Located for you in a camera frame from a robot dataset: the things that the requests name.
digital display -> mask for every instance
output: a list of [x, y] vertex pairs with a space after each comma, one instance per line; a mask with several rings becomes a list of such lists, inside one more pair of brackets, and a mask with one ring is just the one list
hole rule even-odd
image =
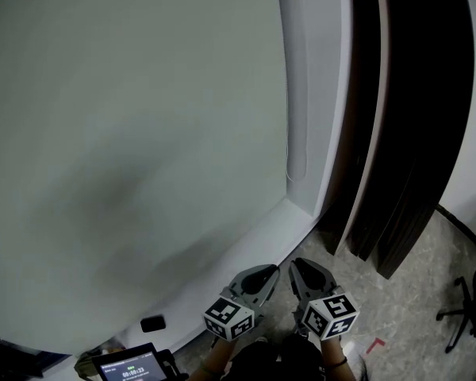
[[148, 352], [127, 360], [101, 366], [105, 381], [162, 381], [164, 371], [153, 353]]

forearm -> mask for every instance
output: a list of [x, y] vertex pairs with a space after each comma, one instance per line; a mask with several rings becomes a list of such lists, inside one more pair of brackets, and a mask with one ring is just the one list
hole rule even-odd
[[213, 346], [212, 351], [203, 360], [202, 365], [189, 378], [189, 381], [207, 381], [219, 379], [224, 373], [225, 366], [231, 358], [232, 351], [235, 348], [236, 341], [225, 341], [219, 339]]
[[323, 365], [327, 368], [326, 379], [328, 381], [356, 381], [348, 363], [342, 364], [336, 368], [331, 368], [336, 364], [342, 363], [346, 359], [338, 337], [322, 341], [321, 353], [323, 354]]

person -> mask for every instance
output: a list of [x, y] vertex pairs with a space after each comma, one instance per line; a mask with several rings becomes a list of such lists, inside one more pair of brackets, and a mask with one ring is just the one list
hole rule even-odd
[[[201, 366], [190, 376], [189, 381], [221, 379], [235, 348], [236, 340], [218, 339]], [[355, 381], [347, 363], [338, 337], [321, 342], [321, 351], [299, 334], [291, 334], [277, 349], [260, 337], [245, 347], [232, 360], [224, 381], [303, 379], [305, 381]]]

fiducial marker cube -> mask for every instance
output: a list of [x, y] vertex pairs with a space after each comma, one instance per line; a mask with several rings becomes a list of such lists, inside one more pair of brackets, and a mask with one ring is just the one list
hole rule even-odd
[[219, 297], [203, 314], [203, 321], [210, 332], [232, 341], [254, 328], [254, 310]]
[[359, 310], [349, 293], [310, 301], [301, 322], [321, 340], [347, 333]]

black wristband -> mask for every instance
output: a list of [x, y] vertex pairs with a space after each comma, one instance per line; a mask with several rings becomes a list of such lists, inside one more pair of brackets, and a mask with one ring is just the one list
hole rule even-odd
[[324, 369], [325, 369], [326, 371], [331, 371], [331, 370], [333, 370], [333, 369], [335, 369], [335, 368], [337, 368], [337, 367], [340, 367], [341, 365], [344, 365], [344, 364], [346, 364], [346, 363], [347, 363], [347, 357], [345, 357], [345, 358], [344, 358], [342, 361], [340, 361], [340, 363], [338, 363], [338, 364], [333, 364], [333, 365], [324, 366]]

